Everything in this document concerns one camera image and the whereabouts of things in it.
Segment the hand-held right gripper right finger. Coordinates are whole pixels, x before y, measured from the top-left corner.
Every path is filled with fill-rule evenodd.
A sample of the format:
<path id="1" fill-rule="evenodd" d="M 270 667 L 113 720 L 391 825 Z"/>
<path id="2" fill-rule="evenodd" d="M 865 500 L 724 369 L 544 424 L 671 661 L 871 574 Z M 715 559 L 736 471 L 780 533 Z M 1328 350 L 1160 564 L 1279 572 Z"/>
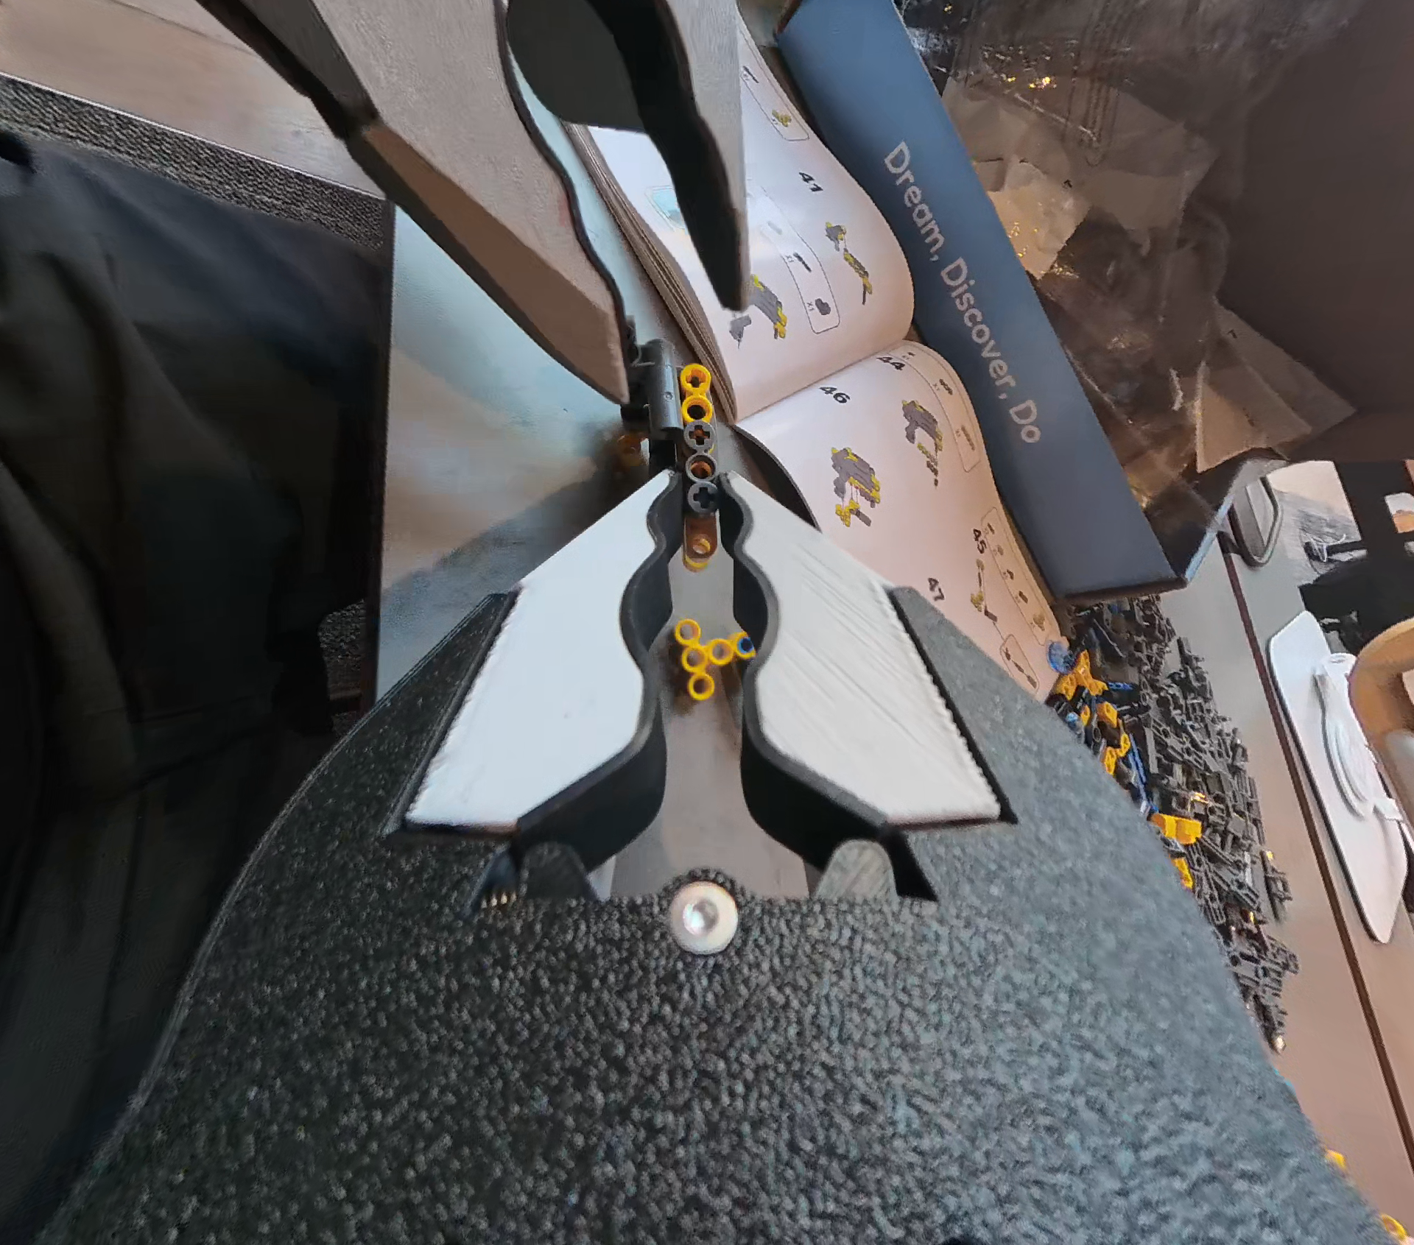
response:
<path id="1" fill-rule="evenodd" d="M 722 480 L 756 655 L 744 730 L 799 789 L 880 830 L 995 823 L 1002 803 L 892 589 L 750 480 Z"/>

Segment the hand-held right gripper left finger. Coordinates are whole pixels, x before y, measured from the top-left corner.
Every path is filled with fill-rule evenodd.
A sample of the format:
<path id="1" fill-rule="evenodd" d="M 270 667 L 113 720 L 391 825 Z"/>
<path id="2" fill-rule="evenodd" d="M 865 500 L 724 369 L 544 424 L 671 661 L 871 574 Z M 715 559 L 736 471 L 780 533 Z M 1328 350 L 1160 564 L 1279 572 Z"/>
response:
<path id="1" fill-rule="evenodd" d="M 631 747 L 646 727 L 649 636 L 630 625 L 631 583 L 663 558 L 661 472 L 524 578 L 491 650 L 413 796 L 417 828 L 513 833 Z"/>

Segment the yellow three-hole connector brick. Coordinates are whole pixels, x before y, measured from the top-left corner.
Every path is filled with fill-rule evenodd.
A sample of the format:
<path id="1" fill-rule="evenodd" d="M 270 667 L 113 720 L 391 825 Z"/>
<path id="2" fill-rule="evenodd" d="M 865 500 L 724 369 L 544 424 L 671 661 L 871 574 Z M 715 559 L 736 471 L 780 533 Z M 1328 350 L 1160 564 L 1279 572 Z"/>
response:
<path id="1" fill-rule="evenodd" d="M 693 702 L 706 702 L 716 692 L 715 662 L 696 618 L 681 618 L 674 627 L 683 689 Z"/>

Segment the yellow grey brick assembly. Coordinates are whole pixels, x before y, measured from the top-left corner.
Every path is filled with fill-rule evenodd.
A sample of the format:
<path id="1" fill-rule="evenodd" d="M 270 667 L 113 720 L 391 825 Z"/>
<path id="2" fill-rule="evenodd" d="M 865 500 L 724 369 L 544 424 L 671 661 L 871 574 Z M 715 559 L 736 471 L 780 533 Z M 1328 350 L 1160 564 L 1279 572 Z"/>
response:
<path id="1" fill-rule="evenodd" d="M 714 374 L 691 362 L 678 366 L 665 341 L 628 332 L 628 405 L 621 409 L 621 456 L 671 468 L 681 477 L 681 561 L 705 571 L 719 549 L 721 475 L 716 455 Z"/>

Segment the grey desk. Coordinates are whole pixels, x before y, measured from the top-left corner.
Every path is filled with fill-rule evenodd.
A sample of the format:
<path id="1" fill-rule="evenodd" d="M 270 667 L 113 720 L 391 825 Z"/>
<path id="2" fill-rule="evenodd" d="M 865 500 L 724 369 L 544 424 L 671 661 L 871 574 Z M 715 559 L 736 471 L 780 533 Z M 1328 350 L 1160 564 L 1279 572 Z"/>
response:
<path id="1" fill-rule="evenodd" d="M 619 412 L 540 349 L 434 241 L 397 218 L 378 687 L 391 689 L 488 594 L 593 525 L 638 471 Z M 1251 571 L 1213 547 L 1163 597 L 1248 750 L 1294 899 L 1276 931 L 1300 956 L 1276 1065 L 1370 1204 L 1412 1226 L 1412 927 L 1369 937 L 1292 762 L 1264 643 L 1300 609 L 1279 559 Z M 650 893 L 719 867 L 755 893 L 803 898 L 805 862 L 752 818 L 734 697 L 669 697 L 662 812 L 618 856 L 612 889 Z"/>

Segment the grey fabric chair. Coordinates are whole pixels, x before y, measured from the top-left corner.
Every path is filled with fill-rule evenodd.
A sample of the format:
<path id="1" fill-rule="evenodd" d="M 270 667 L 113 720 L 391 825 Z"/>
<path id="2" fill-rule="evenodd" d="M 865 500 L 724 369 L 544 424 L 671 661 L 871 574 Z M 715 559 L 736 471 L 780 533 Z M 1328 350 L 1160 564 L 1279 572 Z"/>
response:
<path id="1" fill-rule="evenodd" d="M 230 204 L 328 229 L 369 250 L 391 253 L 394 246 L 395 210 L 384 197 L 24 78 L 2 76 L 2 124 L 120 159 Z"/>

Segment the pile of loose brick pieces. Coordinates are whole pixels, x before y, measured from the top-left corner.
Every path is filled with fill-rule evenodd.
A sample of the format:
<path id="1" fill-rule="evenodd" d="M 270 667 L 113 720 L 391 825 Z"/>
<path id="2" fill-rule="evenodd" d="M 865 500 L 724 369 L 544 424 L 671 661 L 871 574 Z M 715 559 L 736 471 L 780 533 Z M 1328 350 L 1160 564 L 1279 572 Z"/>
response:
<path id="1" fill-rule="evenodd" d="M 1287 1045 L 1285 990 L 1300 956 L 1272 930 L 1294 898 L 1272 852 L 1260 789 L 1204 659 L 1160 600 L 1076 614 L 1048 705 L 1155 828 L 1217 934 L 1269 1045 Z"/>

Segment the open instruction booklet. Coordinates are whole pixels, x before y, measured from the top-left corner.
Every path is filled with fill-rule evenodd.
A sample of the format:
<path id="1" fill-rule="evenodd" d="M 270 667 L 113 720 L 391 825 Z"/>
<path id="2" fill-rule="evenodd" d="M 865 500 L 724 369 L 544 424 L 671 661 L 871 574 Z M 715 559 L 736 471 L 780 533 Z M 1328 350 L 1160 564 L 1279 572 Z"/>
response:
<path id="1" fill-rule="evenodd" d="M 714 372 L 716 418 L 787 474 L 824 536 L 917 589 L 1030 696 L 1063 633 L 1013 528 L 971 396 L 909 337 L 906 256 L 739 25 L 749 300 L 716 300 L 669 171 L 633 131 L 575 141 L 649 277 Z"/>

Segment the blue cardboard box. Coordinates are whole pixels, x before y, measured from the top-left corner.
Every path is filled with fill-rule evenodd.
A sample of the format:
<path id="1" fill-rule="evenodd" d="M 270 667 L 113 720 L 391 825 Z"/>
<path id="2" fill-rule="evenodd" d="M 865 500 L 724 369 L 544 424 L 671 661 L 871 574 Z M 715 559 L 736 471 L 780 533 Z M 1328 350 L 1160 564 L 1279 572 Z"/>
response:
<path id="1" fill-rule="evenodd" d="M 1264 176 L 1241 113 L 1197 131 L 1097 72 L 1021 62 L 1023 103 L 937 78 L 902 0 L 789 0 L 775 43 L 905 253 L 914 325 L 961 374 L 1052 596 L 1186 584 L 1248 480 L 1412 466 L 1412 300 L 1373 182 L 1314 156 L 1314 104 Z"/>

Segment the person's body in black clothing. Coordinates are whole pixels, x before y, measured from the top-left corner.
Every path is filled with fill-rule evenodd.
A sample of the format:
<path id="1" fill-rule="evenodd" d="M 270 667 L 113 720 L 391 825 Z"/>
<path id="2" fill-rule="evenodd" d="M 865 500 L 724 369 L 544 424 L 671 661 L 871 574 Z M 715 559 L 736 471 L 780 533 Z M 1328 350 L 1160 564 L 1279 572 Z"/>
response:
<path id="1" fill-rule="evenodd" d="M 375 589 L 388 210 L 4 131 L 2 1229 L 124 1114 Z"/>

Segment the wooden book stand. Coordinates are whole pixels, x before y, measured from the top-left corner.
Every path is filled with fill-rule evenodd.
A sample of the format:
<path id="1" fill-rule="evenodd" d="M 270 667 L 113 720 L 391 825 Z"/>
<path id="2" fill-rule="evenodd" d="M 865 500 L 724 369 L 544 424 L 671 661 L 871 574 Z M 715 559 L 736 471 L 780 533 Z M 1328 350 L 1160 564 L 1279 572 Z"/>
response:
<path id="1" fill-rule="evenodd" d="M 1406 817 L 1353 706 L 1356 658 L 1335 652 L 1309 612 L 1270 639 L 1267 656 L 1359 914 L 1388 943 L 1404 906 Z"/>

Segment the crumpled clear plastic bag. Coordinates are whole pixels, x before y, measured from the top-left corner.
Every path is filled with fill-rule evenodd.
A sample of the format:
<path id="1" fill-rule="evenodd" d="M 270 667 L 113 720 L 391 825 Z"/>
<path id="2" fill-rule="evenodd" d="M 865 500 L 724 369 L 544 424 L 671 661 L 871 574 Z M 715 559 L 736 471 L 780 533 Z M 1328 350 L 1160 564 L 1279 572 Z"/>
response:
<path id="1" fill-rule="evenodd" d="M 1412 459 L 1412 0 L 906 0 L 1132 487 Z"/>

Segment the black office chair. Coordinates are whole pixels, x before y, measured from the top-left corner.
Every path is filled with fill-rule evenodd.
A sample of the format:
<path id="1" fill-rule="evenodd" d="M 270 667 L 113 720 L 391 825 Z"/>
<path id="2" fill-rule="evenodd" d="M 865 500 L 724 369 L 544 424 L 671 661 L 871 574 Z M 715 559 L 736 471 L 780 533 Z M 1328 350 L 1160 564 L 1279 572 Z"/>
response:
<path id="1" fill-rule="evenodd" d="M 1260 643 L 1303 614 L 1359 653 L 1413 617 L 1412 463 L 1288 465 L 1241 488 L 1219 540 Z"/>

